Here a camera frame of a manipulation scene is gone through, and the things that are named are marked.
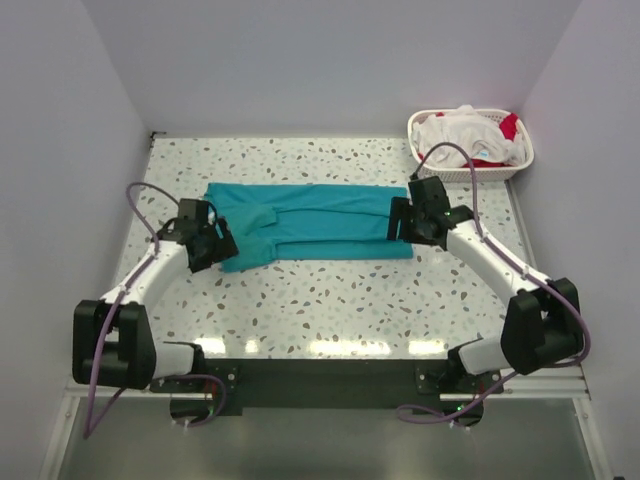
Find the red t-shirt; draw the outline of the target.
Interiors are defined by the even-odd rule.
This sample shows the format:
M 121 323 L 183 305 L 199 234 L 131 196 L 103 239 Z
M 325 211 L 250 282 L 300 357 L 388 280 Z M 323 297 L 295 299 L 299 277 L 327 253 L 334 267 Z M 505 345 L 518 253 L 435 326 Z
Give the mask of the red t-shirt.
M 466 105 L 415 123 L 412 141 L 420 158 L 435 145 L 447 142 L 458 145 L 476 168 L 519 167 L 526 162 L 526 149 L 517 120 L 511 113 L 496 122 Z

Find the teal t-shirt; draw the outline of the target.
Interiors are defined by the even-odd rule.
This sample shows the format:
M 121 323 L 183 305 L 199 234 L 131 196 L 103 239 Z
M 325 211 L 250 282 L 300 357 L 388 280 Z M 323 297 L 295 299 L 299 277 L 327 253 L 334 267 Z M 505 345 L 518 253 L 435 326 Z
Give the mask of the teal t-shirt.
M 405 260 L 412 247 L 389 241 L 391 200 L 403 187 L 211 183 L 205 199 L 230 227 L 239 253 L 227 272 L 275 261 Z

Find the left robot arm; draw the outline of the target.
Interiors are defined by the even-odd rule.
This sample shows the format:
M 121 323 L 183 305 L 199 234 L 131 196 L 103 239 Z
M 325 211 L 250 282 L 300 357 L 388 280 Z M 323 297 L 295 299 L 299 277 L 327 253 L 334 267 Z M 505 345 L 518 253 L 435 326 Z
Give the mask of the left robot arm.
M 74 310 L 72 376 L 79 384 L 144 389 L 171 377 L 185 392 L 207 380 L 202 348 L 158 343 L 150 313 L 170 284 L 186 272 L 208 270 L 238 254 L 225 218 L 212 203 L 182 199 L 178 213 L 157 231 L 146 256 L 116 287 Z

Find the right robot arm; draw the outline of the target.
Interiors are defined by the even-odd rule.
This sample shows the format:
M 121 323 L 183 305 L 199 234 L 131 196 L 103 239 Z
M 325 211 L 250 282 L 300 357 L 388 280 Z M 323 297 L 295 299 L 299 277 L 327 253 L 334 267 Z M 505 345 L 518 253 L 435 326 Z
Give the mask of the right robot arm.
M 388 239 L 436 246 L 457 257 L 506 307 L 499 335 L 448 352 L 441 385 L 466 393 L 488 372 L 510 368 L 528 375 L 572 366 L 589 353 L 590 334 L 570 280 L 552 280 L 510 252 L 474 206 L 451 206 L 439 178 L 413 176 L 408 188 L 408 197 L 391 202 Z

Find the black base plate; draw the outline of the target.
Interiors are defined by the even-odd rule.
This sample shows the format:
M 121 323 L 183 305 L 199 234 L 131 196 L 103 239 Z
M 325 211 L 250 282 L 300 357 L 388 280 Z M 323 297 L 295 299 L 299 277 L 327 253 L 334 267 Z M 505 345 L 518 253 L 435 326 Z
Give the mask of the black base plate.
M 504 387 L 497 371 L 453 373 L 446 360 L 209 359 L 195 378 L 155 380 L 150 390 L 170 395 L 174 419 L 204 420 L 249 409 L 401 407 L 448 415 Z

